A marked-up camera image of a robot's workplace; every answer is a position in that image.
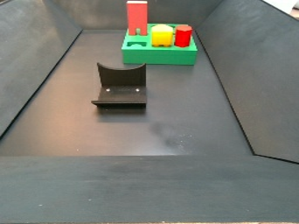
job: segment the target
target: gray floor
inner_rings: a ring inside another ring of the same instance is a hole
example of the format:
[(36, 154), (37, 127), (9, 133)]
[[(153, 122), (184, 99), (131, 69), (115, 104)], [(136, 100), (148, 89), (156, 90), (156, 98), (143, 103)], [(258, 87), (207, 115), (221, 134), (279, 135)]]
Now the gray floor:
[(199, 42), (195, 66), (147, 66), (145, 110), (99, 110), (91, 104), (99, 97), (97, 62), (124, 67), (124, 35), (80, 35), (3, 139), (0, 155), (249, 155)]
[(145, 112), (91, 104), (124, 34), (79, 36), (1, 140), (0, 222), (298, 222), (299, 166), (251, 155), (197, 41), (148, 66)]

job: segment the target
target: white surface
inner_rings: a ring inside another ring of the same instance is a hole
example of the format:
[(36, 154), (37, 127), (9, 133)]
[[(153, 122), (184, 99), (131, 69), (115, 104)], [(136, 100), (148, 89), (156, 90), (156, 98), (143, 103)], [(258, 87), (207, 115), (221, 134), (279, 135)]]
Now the white surface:
[(280, 11), (290, 14), (295, 5), (299, 7), (298, 0), (264, 0), (264, 2), (272, 4)]

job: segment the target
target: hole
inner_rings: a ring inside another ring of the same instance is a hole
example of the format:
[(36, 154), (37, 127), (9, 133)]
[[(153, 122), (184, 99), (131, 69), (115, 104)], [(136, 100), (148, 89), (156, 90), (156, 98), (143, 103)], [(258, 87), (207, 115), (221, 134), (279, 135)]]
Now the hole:
[(145, 46), (145, 42), (127, 42), (127, 46)]

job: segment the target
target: green block holder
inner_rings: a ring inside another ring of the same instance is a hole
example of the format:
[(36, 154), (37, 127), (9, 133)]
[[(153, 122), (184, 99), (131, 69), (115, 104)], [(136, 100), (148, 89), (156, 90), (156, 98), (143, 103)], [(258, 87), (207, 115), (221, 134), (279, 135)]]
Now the green block holder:
[[(179, 47), (173, 45), (175, 35), (171, 47), (152, 46), (152, 26), (147, 25), (147, 36), (129, 36), (125, 33), (125, 39), (121, 46), (123, 60), (125, 64), (164, 64), (164, 65), (193, 65), (196, 61), (197, 47), (191, 37), (191, 45)], [(177, 24), (167, 24), (173, 29)]]

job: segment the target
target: red rectangular block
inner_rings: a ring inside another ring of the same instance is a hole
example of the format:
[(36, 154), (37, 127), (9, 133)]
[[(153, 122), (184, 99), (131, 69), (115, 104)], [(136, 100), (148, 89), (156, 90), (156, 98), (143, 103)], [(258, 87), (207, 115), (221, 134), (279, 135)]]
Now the red rectangular block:
[(128, 35), (136, 35), (136, 29), (140, 29), (140, 35), (147, 35), (147, 1), (127, 1), (127, 23)]

